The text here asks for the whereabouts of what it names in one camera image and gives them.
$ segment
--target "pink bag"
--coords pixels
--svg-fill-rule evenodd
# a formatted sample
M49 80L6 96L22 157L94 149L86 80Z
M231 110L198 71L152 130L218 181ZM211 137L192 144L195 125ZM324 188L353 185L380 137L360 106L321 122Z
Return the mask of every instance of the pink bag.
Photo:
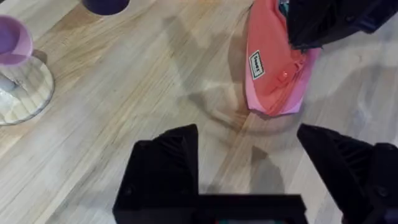
M296 113L320 49L292 50L276 0L251 8L246 55L246 98L251 110L270 116Z

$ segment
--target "wooden table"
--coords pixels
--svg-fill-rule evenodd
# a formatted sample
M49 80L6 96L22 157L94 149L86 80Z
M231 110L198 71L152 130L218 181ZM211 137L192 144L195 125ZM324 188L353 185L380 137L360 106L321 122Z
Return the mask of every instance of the wooden table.
M298 193L310 223L339 223L295 133L305 122L397 143L398 19L326 45L301 113L269 119L244 101L251 3L131 0L101 17L78 0L3 2L56 87L41 114L0 128L0 222L114 223L133 144L196 123L202 192Z

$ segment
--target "purple cup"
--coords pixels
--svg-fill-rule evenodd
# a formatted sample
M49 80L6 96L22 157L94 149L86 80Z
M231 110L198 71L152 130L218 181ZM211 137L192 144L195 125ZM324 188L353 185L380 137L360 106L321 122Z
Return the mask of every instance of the purple cup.
M32 52L33 40L26 26L11 16L0 15L0 65L19 65Z

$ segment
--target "pink cloth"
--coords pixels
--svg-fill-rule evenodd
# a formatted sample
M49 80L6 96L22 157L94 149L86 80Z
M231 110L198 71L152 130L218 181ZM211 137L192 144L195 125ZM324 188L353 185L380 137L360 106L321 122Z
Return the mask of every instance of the pink cloth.
M312 67L315 64L316 59L319 56L321 49L310 49L307 52L307 59L303 67L303 73L300 80L297 82L292 95L286 102L284 109L281 114L297 113L300 110L301 104L303 102L304 93L307 89L308 82L310 81ZM246 98L248 101L248 107L250 110L258 110L262 113L266 113L266 110L261 106L256 91L254 89L252 74L249 66L249 55L246 59Z

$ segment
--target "white label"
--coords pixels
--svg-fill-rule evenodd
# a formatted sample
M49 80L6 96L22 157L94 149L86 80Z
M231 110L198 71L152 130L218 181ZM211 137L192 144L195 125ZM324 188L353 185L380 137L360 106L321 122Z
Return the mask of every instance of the white label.
M265 74L264 67L262 66L260 58L260 50L252 54L250 56L249 61L250 61L250 69L253 80L260 78L263 74Z

